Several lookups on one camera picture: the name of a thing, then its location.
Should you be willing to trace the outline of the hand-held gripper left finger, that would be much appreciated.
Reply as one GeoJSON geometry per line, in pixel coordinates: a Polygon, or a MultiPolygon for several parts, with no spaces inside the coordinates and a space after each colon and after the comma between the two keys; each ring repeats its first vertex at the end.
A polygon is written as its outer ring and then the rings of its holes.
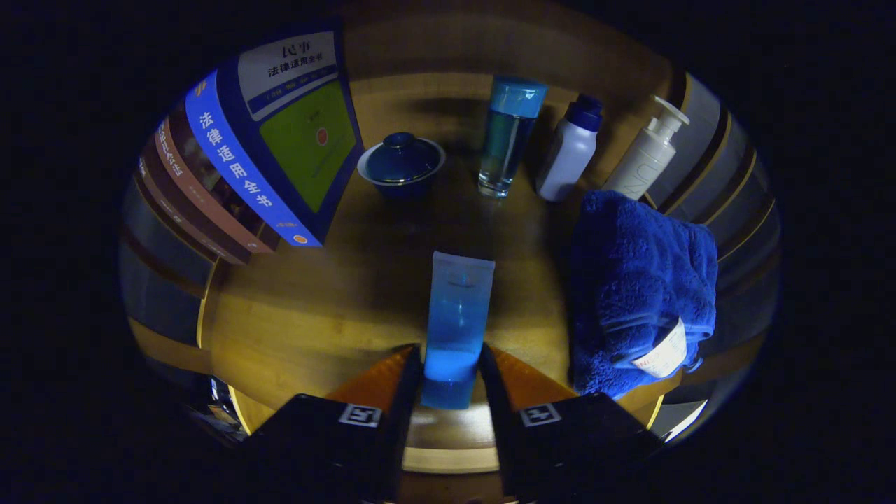
{"type": "Polygon", "coordinates": [[[276,502],[393,502],[422,377],[406,344],[323,398],[298,393],[242,443],[251,475],[276,502]]]}

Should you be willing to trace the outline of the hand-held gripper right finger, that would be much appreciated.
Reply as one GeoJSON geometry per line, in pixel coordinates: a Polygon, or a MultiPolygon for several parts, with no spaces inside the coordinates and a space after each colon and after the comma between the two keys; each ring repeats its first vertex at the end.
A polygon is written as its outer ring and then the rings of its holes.
{"type": "Polygon", "coordinates": [[[578,395],[509,352],[484,344],[479,371],[513,502],[592,503],[662,449],[609,396],[578,395]]]}

